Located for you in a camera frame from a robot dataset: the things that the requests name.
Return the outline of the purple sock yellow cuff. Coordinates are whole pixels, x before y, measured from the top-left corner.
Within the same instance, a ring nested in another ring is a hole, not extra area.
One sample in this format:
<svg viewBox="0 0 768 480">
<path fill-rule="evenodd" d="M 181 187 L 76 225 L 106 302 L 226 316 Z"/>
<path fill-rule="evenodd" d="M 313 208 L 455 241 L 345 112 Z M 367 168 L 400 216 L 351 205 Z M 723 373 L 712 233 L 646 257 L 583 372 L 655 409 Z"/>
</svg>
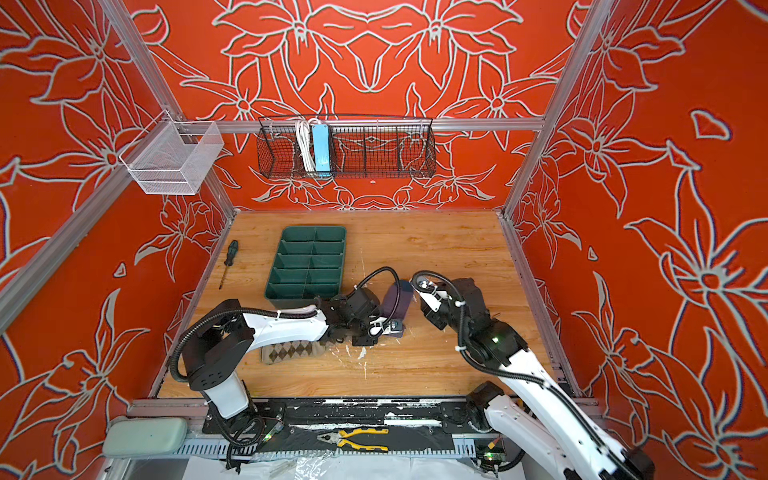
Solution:
<svg viewBox="0 0 768 480">
<path fill-rule="evenodd" d="M 413 301 L 414 290 L 408 280 L 400 280 L 388 289 L 380 306 L 380 317 L 404 321 Z"/>
</svg>

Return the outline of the green plastic divided tray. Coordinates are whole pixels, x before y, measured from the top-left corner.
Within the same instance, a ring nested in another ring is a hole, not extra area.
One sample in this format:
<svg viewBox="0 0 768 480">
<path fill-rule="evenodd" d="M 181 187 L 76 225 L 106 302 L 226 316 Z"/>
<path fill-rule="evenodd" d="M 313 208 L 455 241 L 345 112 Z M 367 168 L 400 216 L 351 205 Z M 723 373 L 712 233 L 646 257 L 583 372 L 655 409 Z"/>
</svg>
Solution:
<svg viewBox="0 0 768 480">
<path fill-rule="evenodd" d="M 265 286 L 277 309 L 298 308 L 341 292 L 347 230 L 338 225 L 286 227 Z"/>
</svg>

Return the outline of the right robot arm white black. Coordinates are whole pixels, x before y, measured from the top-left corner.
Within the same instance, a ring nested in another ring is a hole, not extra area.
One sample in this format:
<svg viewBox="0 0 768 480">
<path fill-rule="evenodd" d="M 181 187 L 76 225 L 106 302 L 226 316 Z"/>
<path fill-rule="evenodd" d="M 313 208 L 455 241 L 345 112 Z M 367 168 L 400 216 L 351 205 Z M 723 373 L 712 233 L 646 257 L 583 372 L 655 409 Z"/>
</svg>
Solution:
<svg viewBox="0 0 768 480">
<path fill-rule="evenodd" d="M 553 479 L 651 479 L 655 465 L 592 420 L 544 369 L 527 342 L 493 317 L 471 278 L 449 280 L 432 271 L 411 284 L 422 313 L 438 329 L 453 329 L 456 349 L 475 370 L 499 378 L 475 390 L 485 427 L 514 442 Z"/>
</svg>

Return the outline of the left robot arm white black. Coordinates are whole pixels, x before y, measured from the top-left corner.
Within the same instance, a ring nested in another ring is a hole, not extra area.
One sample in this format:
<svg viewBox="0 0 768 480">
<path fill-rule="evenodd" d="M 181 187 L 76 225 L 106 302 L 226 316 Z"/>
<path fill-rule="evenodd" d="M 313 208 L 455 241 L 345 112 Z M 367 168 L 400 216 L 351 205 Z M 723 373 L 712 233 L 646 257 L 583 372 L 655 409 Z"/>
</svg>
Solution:
<svg viewBox="0 0 768 480">
<path fill-rule="evenodd" d="M 367 288 L 284 310 L 244 307 L 230 299 L 180 335 L 167 368 L 174 380 L 203 394 L 213 416 L 230 420 L 252 408 L 250 394 L 236 373 L 249 352 L 296 341 L 341 343 L 348 338 L 366 346 L 390 322 L 391 316 L 383 313 L 378 297 Z"/>
</svg>

